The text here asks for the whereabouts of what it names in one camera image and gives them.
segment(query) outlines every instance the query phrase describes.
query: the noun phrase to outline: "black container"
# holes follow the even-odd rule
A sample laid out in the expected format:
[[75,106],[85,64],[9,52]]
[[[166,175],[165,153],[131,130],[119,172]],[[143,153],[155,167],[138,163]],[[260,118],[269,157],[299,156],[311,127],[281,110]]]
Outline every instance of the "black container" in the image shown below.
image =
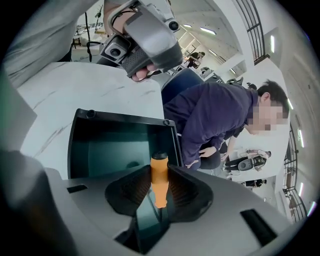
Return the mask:
[[69,138],[68,178],[97,177],[150,164],[154,152],[182,166],[173,121],[77,109]]

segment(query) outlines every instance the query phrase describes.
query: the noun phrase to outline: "black slot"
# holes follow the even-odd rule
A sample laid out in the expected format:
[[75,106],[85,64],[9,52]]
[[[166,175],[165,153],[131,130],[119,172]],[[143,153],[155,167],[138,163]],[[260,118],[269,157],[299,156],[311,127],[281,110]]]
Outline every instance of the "black slot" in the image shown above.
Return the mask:
[[265,246],[277,237],[276,233],[268,226],[261,216],[254,210],[240,212],[261,246]]
[[77,185],[77,186],[67,187],[66,189],[71,194],[71,193],[79,192],[81,190],[86,190],[87,188],[88,188],[87,186],[81,184],[81,185]]

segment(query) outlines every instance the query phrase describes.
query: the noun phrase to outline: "white table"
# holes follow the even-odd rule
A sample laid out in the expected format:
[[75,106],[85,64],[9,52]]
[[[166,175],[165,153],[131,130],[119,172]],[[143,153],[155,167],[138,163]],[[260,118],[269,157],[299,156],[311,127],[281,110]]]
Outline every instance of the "white table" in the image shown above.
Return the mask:
[[135,83],[119,68],[83,62],[51,63],[18,92],[37,114],[21,152],[67,179],[68,143],[78,108],[163,119],[160,86]]

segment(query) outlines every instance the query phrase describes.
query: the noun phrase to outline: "orange handle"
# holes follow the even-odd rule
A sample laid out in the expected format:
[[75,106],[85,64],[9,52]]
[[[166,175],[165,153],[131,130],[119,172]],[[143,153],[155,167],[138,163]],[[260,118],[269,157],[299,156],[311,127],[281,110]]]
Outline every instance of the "orange handle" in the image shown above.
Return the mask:
[[168,157],[165,159],[151,158],[151,187],[155,194],[155,206],[165,208],[167,206]]

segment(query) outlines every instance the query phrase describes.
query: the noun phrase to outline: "navy sweater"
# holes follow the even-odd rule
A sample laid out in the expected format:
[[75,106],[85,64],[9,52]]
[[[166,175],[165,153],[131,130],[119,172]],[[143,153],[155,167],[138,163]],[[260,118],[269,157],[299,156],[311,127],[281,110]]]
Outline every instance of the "navy sweater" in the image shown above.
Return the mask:
[[252,116],[258,93],[240,85],[207,82],[192,86],[163,106],[181,137],[185,165],[199,160],[201,145],[220,148],[226,132],[241,127]]

